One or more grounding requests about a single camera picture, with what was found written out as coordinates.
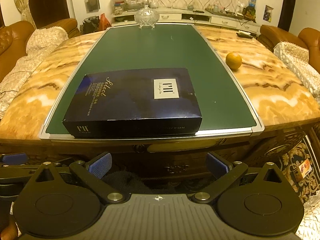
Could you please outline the dark blue box lid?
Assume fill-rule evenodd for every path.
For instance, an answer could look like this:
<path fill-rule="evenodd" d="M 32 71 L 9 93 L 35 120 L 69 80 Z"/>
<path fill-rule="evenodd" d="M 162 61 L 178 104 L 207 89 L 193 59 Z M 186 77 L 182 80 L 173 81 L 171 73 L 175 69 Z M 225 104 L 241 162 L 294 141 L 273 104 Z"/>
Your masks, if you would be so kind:
<path fill-rule="evenodd" d="M 202 115 L 185 68 L 87 74 L 63 125 L 76 138 L 150 138 L 194 135 Z"/>

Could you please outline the green desk mat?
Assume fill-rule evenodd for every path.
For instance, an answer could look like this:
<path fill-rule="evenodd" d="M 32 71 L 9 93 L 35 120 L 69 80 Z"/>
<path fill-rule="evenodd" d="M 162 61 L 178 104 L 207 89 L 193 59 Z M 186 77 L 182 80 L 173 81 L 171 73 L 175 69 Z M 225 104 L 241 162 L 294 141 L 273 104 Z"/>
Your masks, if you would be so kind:
<path fill-rule="evenodd" d="M 215 139 L 264 124 L 191 24 L 111 27 L 73 70 L 40 131 L 56 141 Z"/>

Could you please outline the orange fruit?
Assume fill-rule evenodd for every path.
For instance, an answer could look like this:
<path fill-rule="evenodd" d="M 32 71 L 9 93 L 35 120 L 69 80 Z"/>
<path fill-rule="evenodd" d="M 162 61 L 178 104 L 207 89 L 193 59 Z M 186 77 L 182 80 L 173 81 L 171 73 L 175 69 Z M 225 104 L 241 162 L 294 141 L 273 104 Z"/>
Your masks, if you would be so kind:
<path fill-rule="evenodd" d="M 226 64 L 231 70 L 238 70 L 242 65 L 242 57 L 238 53 L 228 53 Z"/>

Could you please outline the white lace sofa cover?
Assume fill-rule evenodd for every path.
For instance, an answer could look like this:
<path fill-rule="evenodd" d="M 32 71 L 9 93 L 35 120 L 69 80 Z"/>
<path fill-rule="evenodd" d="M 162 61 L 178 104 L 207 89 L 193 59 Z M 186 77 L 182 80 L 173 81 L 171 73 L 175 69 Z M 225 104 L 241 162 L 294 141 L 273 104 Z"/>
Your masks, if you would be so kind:
<path fill-rule="evenodd" d="M 26 45 L 27 54 L 17 60 L 14 68 L 1 81 L 1 117 L 35 69 L 67 39 L 68 34 L 61 27 L 37 29 L 33 32 Z"/>

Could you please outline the brown leather sofa left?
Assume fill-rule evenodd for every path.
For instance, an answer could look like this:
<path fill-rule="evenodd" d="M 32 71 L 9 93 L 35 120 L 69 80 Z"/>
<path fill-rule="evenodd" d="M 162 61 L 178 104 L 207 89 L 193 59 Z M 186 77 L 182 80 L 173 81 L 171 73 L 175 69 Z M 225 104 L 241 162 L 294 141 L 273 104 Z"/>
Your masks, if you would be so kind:
<path fill-rule="evenodd" d="M 59 20 L 44 26 L 43 29 L 61 27 L 69 38 L 80 35 L 78 22 L 74 18 Z M 28 21 L 18 21 L 1 27 L 1 81 L 15 67 L 16 62 L 27 55 L 27 42 L 36 29 Z"/>

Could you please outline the brown leather sofa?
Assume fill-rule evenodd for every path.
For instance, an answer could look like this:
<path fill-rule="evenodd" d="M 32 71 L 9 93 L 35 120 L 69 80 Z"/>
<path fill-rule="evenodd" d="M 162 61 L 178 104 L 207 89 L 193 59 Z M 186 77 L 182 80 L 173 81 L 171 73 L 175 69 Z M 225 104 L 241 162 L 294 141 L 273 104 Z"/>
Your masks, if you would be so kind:
<path fill-rule="evenodd" d="M 279 42 L 290 42 L 307 49 L 309 64 L 319 72 L 319 36 L 319 30 L 313 28 L 304 28 L 298 36 L 295 36 L 278 27 L 262 25 L 258 41 L 272 52 Z"/>
<path fill-rule="evenodd" d="M 78 22 L 74 18 L 59 20 L 44 26 L 43 29 L 61 27 L 69 38 L 80 35 Z M 1 27 L 1 81 L 15 67 L 16 62 L 27 55 L 27 42 L 36 29 L 28 21 L 18 21 Z"/>

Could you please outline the white lace cover right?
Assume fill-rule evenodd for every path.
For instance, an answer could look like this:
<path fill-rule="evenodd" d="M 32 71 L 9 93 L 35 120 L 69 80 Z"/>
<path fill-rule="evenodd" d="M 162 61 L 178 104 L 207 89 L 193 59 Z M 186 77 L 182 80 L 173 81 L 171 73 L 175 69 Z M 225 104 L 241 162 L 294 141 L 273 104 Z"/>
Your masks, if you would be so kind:
<path fill-rule="evenodd" d="M 276 55 L 285 65 L 300 79 L 302 84 L 319 103 L 319 78 L 320 75 L 309 64 L 309 51 L 294 43 L 279 42 L 273 49 Z"/>

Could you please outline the black remote control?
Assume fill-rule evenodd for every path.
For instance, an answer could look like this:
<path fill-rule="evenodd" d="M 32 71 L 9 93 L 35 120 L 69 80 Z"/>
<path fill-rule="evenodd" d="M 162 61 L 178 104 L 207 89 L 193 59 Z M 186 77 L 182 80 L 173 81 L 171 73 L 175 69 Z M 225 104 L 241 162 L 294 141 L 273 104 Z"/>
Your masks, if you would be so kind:
<path fill-rule="evenodd" d="M 251 33 L 248 33 L 248 32 L 238 31 L 238 32 L 236 32 L 236 34 L 237 34 L 238 37 L 241 37 L 241 38 L 248 38 L 248 39 L 252 39 L 253 38 Z"/>

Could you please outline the brown leather sofa right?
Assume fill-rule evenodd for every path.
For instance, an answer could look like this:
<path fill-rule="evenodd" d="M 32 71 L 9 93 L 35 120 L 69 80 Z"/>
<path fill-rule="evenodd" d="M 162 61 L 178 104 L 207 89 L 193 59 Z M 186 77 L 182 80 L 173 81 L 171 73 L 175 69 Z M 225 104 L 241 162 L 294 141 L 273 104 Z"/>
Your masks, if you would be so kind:
<path fill-rule="evenodd" d="M 295 36 L 278 27 L 262 25 L 258 41 L 272 52 L 279 42 L 290 42 L 307 49 L 309 64 L 319 72 L 319 36 L 319 30 L 313 28 L 304 28 L 298 36 Z"/>

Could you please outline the crystal glass bowl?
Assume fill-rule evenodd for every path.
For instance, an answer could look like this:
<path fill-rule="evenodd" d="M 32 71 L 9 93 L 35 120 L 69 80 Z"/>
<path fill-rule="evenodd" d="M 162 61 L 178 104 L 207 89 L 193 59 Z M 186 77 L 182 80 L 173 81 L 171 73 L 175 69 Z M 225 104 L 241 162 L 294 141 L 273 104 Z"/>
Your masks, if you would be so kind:
<path fill-rule="evenodd" d="M 139 28 L 151 27 L 154 28 L 159 21 L 160 15 L 157 10 L 149 7 L 149 0 L 144 1 L 144 7 L 137 11 L 134 15 L 135 22 Z"/>

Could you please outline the white tv cabinet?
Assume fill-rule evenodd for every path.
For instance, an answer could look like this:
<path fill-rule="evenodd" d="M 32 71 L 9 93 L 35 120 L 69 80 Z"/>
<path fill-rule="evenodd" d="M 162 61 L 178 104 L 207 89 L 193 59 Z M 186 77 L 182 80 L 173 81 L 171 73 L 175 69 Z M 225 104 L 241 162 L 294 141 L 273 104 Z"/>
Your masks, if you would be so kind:
<path fill-rule="evenodd" d="M 156 8 L 152 11 L 159 13 L 158 23 L 192 23 L 213 25 L 220 28 L 241 30 L 257 35 L 260 25 L 253 21 L 238 19 L 226 14 L 212 14 L 208 11 L 191 11 L 177 8 Z"/>

